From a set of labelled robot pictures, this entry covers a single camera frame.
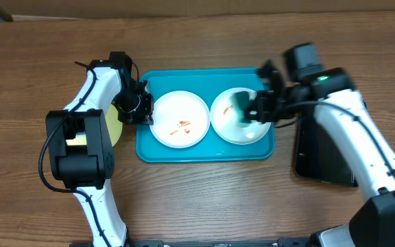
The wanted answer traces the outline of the green scouring sponge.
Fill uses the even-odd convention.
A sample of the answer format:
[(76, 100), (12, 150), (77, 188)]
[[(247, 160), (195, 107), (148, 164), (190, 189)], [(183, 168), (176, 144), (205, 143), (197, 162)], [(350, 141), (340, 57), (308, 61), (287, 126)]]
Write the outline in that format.
[(245, 111), (250, 106), (250, 95), (247, 91), (233, 93), (230, 100), (234, 106), (239, 126), (245, 128), (252, 122), (245, 117)]

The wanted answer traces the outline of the yellow-green plate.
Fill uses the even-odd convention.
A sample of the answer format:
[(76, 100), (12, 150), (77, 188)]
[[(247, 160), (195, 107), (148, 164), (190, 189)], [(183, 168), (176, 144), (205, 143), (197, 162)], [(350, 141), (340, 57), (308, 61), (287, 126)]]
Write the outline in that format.
[[(123, 124), (118, 120), (118, 110), (111, 104), (106, 114), (106, 125), (108, 128), (112, 146), (115, 146), (121, 136)], [(86, 135), (78, 132), (74, 139), (66, 139), (67, 145), (86, 145)]]

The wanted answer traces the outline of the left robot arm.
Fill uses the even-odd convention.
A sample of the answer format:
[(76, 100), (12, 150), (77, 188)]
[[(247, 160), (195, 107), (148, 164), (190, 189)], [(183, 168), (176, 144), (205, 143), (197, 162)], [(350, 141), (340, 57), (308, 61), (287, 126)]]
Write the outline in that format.
[(85, 65), (86, 81), (75, 99), (45, 119), (40, 179), (48, 189), (78, 199), (93, 234), (92, 246), (128, 245), (128, 228), (112, 194), (115, 154), (106, 115), (114, 107), (121, 124), (153, 124), (154, 98), (146, 81), (132, 77), (135, 66), (123, 51), (92, 60)]

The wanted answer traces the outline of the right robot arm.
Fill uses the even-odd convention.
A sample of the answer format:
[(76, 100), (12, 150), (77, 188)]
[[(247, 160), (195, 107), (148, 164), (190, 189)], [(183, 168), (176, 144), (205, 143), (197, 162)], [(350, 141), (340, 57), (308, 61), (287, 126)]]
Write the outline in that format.
[(270, 84), (245, 116), (277, 122), (308, 110), (339, 149), (365, 201), (347, 225), (310, 236), (310, 246), (395, 246), (395, 153), (374, 124), (361, 93), (342, 68), (309, 65), (287, 86), (267, 61), (257, 70)]

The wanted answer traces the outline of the white plate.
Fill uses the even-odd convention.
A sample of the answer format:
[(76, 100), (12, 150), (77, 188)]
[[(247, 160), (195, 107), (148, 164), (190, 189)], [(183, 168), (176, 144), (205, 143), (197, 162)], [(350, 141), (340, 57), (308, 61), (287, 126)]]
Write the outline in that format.
[(204, 100), (188, 91), (172, 91), (154, 103), (154, 137), (170, 148), (189, 148), (199, 143), (211, 124), (210, 111)]
[(233, 93), (247, 91), (250, 100), (256, 97), (256, 91), (237, 87), (220, 93), (211, 106), (211, 123), (215, 132), (225, 141), (230, 143), (247, 145), (262, 139), (270, 129), (271, 123), (252, 121), (251, 124), (242, 128), (239, 126), (234, 106), (230, 100)]

